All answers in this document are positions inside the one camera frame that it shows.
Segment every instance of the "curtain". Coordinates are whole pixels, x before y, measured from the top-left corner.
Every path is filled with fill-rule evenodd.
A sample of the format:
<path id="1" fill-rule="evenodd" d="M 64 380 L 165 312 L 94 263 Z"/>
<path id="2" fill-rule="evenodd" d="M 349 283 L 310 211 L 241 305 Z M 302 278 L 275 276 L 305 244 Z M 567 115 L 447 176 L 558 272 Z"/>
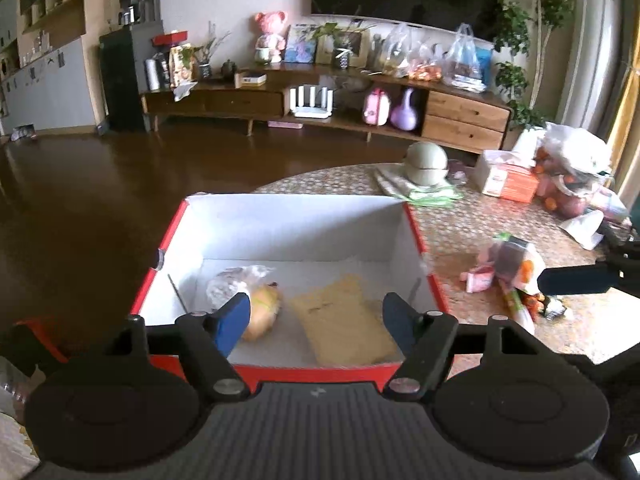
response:
<path id="1" fill-rule="evenodd" d="M 640 0 L 634 0 L 634 29 L 629 66 L 607 139 L 615 191 L 630 207 L 640 194 Z"/>

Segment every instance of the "picture frame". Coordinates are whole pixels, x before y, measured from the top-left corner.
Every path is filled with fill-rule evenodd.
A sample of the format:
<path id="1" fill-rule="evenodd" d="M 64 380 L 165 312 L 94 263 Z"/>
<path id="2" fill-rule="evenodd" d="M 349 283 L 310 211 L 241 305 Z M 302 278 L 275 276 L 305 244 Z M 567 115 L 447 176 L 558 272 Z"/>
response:
<path id="1" fill-rule="evenodd" d="M 349 66 L 354 68 L 364 68 L 367 65 L 367 57 L 371 46 L 371 34 L 368 30 L 360 32 L 350 32 L 349 37 L 353 47 L 353 53 L 349 61 Z M 329 36 L 321 36 L 318 39 L 318 47 L 316 51 L 316 63 L 328 65 L 331 64 L 331 58 L 334 53 L 334 41 Z"/>
<path id="2" fill-rule="evenodd" d="M 289 27 L 287 46 L 283 61 L 289 63 L 313 63 L 316 58 L 318 40 L 312 38 L 317 25 L 297 23 Z"/>

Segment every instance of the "vase with dried flowers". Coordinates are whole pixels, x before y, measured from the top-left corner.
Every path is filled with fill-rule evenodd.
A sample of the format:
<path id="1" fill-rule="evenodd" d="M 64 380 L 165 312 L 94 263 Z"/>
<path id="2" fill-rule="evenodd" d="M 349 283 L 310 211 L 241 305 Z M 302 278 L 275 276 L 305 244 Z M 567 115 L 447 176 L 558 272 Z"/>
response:
<path id="1" fill-rule="evenodd" d="M 216 33 L 216 24 L 209 22 L 209 31 L 205 43 L 193 49 L 193 56 L 198 62 L 198 73 L 200 79 L 211 77 L 211 57 L 216 53 L 231 33 L 225 32 L 222 35 Z"/>

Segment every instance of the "black refrigerator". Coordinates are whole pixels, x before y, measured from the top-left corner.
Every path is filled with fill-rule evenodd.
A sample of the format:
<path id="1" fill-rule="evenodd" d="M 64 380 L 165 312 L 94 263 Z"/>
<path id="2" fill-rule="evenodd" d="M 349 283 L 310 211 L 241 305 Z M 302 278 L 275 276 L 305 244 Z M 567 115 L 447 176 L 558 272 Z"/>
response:
<path id="1" fill-rule="evenodd" d="M 148 91 L 145 60 L 156 54 L 152 40 L 162 22 L 135 23 L 100 37 L 100 71 L 111 130 L 149 131 L 140 94 Z"/>

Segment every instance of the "tv stand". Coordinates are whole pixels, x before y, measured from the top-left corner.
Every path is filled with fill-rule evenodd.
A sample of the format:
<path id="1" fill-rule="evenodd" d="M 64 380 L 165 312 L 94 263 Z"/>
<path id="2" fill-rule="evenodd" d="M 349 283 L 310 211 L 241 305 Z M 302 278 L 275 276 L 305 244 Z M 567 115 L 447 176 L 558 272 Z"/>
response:
<path id="1" fill-rule="evenodd" d="M 259 87 L 235 88 L 233 84 L 198 83 L 188 97 L 174 102 L 169 90 L 142 95 L 143 110 L 151 116 L 155 129 L 158 116 L 226 117 L 249 121 L 251 135 L 254 121 L 285 121 L 340 128 L 367 134 L 399 137 L 407 140 L 432 140 L 443 146 L 466 152 L 498 150 L 511 118 L 511 109 L 496 96 L 474 94 L 442 83 L 414 81 L 385 75 L 369 75 L 361 69 L 338 70 L 329 65 L 279 63 L 254 66 L 265 72 L 267 82 Z M 404 132 L 387 123 L 372 126 L 362 120 L 357 110 L 336 110 L 327 119 L 298 118 L 289 113 L 289 89 L 302 84 L 318 85 L 321 76 L 356 77 L 392 90 L 393 86 L 412 87 L 418 95 L 420 123 L 414 132 Z"/>

